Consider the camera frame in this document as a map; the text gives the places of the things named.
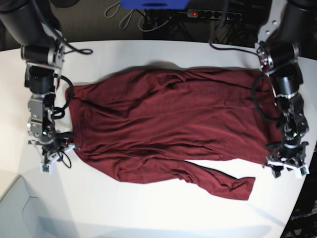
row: white cable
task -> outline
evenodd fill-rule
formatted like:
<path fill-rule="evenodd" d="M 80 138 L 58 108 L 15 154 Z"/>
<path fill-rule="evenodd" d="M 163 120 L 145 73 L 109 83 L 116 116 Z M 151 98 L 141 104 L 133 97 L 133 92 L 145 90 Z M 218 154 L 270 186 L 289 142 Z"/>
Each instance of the white cable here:
<path fill-rule="evenodd" d="M 108 12 L 109 12 L 111 9 L 113 9 L 114 7 L 116 7 L 114 13 L 113 13 L 112 15 L 108 15 Z M 108 7 L 108 8 L 104 11 L 104 16 L 105 16 L 106 18 L 112 18 L 112 17 L 114 17 L 114 16 L 118 13 L 120 7 L 121 7 L 121 2 L 118 1 L 118 2 L 116 2 L 115 4 L 111 5 L 110 7 Z M 129 11 L 129 13 L 126 14 L 125 17 L 119 22 L 119 28 L 120 28 L 120 29 L 124 30 L 124 29 L 126 29 L 126 28 L 128 27 L 128 25 L 129 25 L 129 23 L 130 23 L 130 21 L 131 21 L 131 17 L 132 17 L 132 15 L 133 15 L 134 11 L 135 11 L 135 10 Z"/>
<path fill-rule="evenodd" d="M 155 30 L 157 30 L 157 29 L 159 29 L 159 28 L 165 26 L 165 25 L 170 21 L 170 19 L 172 19 L 172 17 L 170 17 L 170 18 L 169 18 L 166 22 L 164 22 L 162 25 L 157 26 L 157 27 L 155 27 L 155 28 L 153 28 L 153 29 L 150 29 L 150 30 L 144 30 L 144 29 L 142 29 L 142 27 L 140 26 L 140 23 L 141 23 L 141 21 L 142 21 L 143 18 L 144 18 L 144 17 L 141 17 L 141 19 L 140 19 L 139 22 L 138 22 L 138 27 L 139 27 L 140 31 L 143 31 L 143 32 L 155 31 Z"/>

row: white table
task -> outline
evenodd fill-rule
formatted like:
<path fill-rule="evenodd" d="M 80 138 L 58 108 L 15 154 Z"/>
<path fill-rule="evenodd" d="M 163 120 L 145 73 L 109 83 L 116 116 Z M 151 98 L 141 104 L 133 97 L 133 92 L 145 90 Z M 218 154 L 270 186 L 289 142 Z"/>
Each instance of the white table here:
<path fill-rule="evenodd" d="M 107 41 L 74 44 L 91 48 L 92 56 L 69 54 L 63 75 L 74 82 L 93 83 L 133 66 L 160 65 L 172 68 L 229 67 L 258 68 L 255 56 L 241 52 L 219 52 L 207 44 L 164 41 Z M 274 179 L 269 168 L 240 159 L 194 161 L 237 178 L 256 177 L 248 201 L 212 196 L 194 184 L 177 179 L 132 184 L 117 182 L 84 164 L 70 153 L 73 167 L 56 164 L 52 175 L 40 174 L 37 152 L 26 145 L 29 116 L 28 89 L 23 88 L 25 64 L 19 50 L 0 53 L 1 150 L 0 169 L 21 174 L 30 196 L 39 197 L 42 222 L 59 237 L 111 238 L 278 238 L 296 203 L 303 179 L 284 170 Z M 309 164 L 317 140 L 317 102 L 314 81 L 317 62 L 300 59 L 305 84 L 300 92 L 310 132 L 305 136 Z M 65 84 L 56 103 L 64 104 Z M 58 123 L 62 131 L 71 129 L 69 112 Z"/>

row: gray floor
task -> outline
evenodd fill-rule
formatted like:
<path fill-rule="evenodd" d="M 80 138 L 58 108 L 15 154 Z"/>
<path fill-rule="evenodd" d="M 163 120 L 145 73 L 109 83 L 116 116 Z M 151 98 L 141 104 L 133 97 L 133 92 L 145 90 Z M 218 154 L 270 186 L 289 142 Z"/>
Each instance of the gray floor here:
<path fill-rule="evenodd" d="M 138 28 L 140 15 L 134 13 L 127 29 L 119 28 L 119 21 L 129 12 L 120 8 L 113 18 L 105 18 L 104 11 L 118 0 L 80 0 L 70 8 L 52 6 L 54 15 L 62 25 L 63 35 L 69 42 L 99 40 L 135 40 L 142 39 Z M 15 49 L 20 45 L 6 34 L 5 48 Z"/>

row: red shirt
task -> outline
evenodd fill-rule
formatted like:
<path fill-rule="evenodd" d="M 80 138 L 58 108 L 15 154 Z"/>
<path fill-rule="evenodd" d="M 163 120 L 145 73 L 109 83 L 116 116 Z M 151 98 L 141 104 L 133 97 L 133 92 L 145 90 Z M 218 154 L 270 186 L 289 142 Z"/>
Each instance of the red shirt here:
<path fill-rule="evenodd" d="M 69 109 L 83 162 L 118 181 L 183 179 L 210 194 L 247 200 L 255 178 L 236 179 L 185 160 L 241 158 L 262 164 L 280 140 L 251 99 L 257 71 L 198 68 L 134 70 L 74 87 Z M 278 115 L 270 82 L 257 99 Z"/>

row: power strip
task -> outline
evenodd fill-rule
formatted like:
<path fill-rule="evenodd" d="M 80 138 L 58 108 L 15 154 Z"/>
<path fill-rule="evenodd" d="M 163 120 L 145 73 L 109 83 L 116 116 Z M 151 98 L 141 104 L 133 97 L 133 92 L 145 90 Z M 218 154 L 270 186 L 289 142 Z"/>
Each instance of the power strip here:
<path fill-rule="evenodd" d="M 201 19 L 221 19 L 222 11 L 212 11 L 212 10 L 187 10 L 187 17 L 189 18 L 201 18 Z M 227 21 L 242 21 L 242 14 L 238 12 L 227 12 Z"/>

